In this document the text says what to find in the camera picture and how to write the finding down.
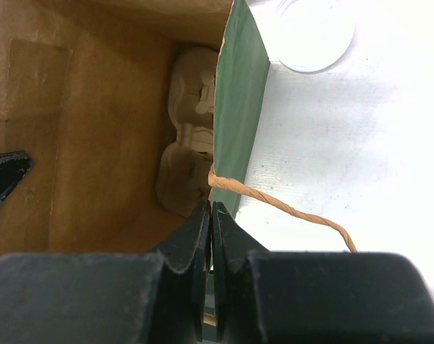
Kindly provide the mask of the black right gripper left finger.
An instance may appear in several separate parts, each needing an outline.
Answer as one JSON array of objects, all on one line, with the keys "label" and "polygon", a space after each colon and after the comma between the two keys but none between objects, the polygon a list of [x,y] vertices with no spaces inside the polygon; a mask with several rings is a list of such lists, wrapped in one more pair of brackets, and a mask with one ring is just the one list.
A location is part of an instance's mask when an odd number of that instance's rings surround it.
[{"label": "black right gripper left finger", "polygon": [[203,335],[210,204],[144,254],[0,259],[0,343],[197,343]]}]

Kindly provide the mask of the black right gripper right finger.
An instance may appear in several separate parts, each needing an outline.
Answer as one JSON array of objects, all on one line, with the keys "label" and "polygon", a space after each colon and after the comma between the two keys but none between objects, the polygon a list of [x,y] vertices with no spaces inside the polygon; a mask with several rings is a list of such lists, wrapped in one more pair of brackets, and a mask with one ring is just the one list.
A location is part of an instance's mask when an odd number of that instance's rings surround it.
[{"label": "black right gripper right finger", "polygon": [[434,343],[415,266],[388,253],[271,252],[213,205],[221,343]]}]

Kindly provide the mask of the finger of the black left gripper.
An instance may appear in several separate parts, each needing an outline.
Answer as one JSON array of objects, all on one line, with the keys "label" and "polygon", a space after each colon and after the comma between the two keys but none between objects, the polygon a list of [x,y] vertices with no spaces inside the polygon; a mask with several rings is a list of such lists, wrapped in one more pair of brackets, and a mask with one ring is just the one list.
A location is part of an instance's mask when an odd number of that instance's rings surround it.
[{"label": "finger of the black left gripper", "polygon": [[23,150],[0,153],[0,207],[33,166],[32,158]]}]

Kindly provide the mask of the green brown paper bag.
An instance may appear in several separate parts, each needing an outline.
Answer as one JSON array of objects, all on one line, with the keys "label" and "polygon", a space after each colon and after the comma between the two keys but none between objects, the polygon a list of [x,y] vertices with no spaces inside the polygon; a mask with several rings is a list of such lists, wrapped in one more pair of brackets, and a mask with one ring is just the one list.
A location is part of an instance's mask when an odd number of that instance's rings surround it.
[{"label": "green brown paper bag", "polygon": [[172,42],[87,7],[57,13],[69,49],[9,44],[5,153],[34,166],[0,207],[0,259],[106,253],[138,216],[148,234],[172,222],[153,201]]}]

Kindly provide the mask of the brown pulp cup carrier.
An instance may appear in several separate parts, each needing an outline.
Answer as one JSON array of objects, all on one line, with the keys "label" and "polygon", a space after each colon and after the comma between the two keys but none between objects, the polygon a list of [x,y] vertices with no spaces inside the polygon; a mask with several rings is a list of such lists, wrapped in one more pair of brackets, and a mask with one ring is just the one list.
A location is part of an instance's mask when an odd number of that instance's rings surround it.
[{"label": "brown pulp cup carrier", "polygon": [[160,160],[155,192],[170,213],[188,217],[209,197],[213,163],[213,113],[218,53],[192,47],[174,61],[168,91],[168,116],[176,138]]}]

